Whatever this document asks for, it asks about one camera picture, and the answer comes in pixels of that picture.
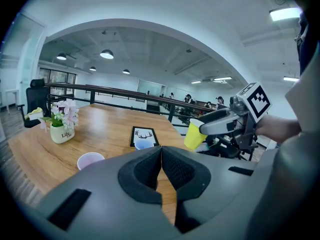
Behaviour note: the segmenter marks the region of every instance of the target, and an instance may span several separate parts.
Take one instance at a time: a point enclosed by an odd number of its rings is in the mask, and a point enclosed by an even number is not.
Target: window
[[[39,79],[44,79],[45,83],[68,83],[74,84],[76,74],[62,72],[53,69],[40,68]],[[50,93],[55,95],[74,94],[75,89],[51,87]]]

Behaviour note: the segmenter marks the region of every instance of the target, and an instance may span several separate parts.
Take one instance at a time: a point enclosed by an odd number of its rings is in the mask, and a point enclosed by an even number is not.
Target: human arm
[[[255,134],[266,136],[277,143],[283,143],[300,132],[301,127],[298,120],[267,114],[258,122]]]

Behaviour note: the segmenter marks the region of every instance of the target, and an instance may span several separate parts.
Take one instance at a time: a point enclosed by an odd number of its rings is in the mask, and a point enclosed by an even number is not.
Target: black metal railing
[[[173,116],[177,116],[179,118],[185,118],[185,119],[196,118],[193,115],[175,114],[176,106],[187,108],[187,109],[192,109],[192,110],[201,110],[201,111],[207,111],[207,112],[213,111],[210,108],[186,103],[186,102],[183,102],[180,100],[170,99],[170,98],[166,98],[166,97],[157,97],[157,96],[152,96],[152,95],[148,95],[145,93],[130,91],[130,90],[123,90],[123,89],[116,89],[116,88],[109,88],[109,87],[102,87],[102,86],[95,86],[95,85],[71,84],[71,83],[46,83],[45,85],[49,88],[51,88],[51,87],[57,88],[58,87],[58,88],[69,88],[69,89],[90,91],[90,98],[77,98],[77,97],[70,97],[70,96],[66,96],[66,95],[51,94],[48,99],[49,102],[51,102],[51,99],[53,97],[59,97],[62,99],[73,99],[76,101],[88,102],[90,104],[97,103],[97,104],[107,105],[107,106],[116,107],[116,108],[129,109],[129,110],[135,110],[135,111],[143,111],[143,112],[159,114],[159,115],[167,115],[168,120],[170,122],[172,122]],[[96,93],[109,94],[112,96],[116,95],[117,97],[121,96],[121,97],[134,98],[134,99],[169,104],[169,106],[168,106],[169,113],[97,101],[97,100],[95,100]],[[187,125],[182,125],[182,124],[173,124],[173,126],[188,127]]]

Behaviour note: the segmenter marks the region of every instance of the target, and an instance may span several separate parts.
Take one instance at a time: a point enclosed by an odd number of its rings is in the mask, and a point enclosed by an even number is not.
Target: yellow cup
[[[189,149],[195,150],[208,136],[200,133],[199,131],[199,127],[203,124],[203,122],[197,119],[190,119],[188,132],[184,138],[184,145],[186,145]]]

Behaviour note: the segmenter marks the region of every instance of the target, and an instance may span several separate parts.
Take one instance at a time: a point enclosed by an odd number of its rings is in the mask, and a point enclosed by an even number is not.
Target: flower pot
[[[65,129],[64,126],[53,127],[51,123],[50,135],[53,142],[60,144],[71,140],[75,136],[75,130]]]

